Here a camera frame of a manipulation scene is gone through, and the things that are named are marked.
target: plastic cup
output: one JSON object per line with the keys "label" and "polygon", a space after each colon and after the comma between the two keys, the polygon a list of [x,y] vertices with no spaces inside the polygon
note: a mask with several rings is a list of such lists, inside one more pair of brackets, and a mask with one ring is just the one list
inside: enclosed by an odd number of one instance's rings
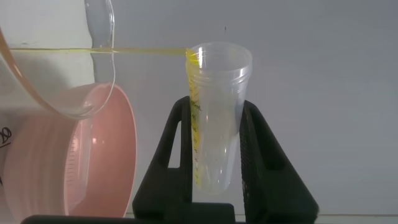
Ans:
{"label": "plastic cup", "polygon": [[[1,12],[6,15],[0,16],[0,112],[51,111],[75,119],[97,113],[113,89],[113,53],[56,49],[113,47],[111,1],[53,4],[49,0],[16,0],[4,4]],[[24,14],[35,21],[21,19]],[[108,94],[96,101],[82,101],[86,95],[80,89],[93,85],[107,88]]]}
{"label": "plastic cup", "polygon": [[231,181],[251,53],[228,42],[200,44],[188,52],[193,172],[199,189],[220,194]]}

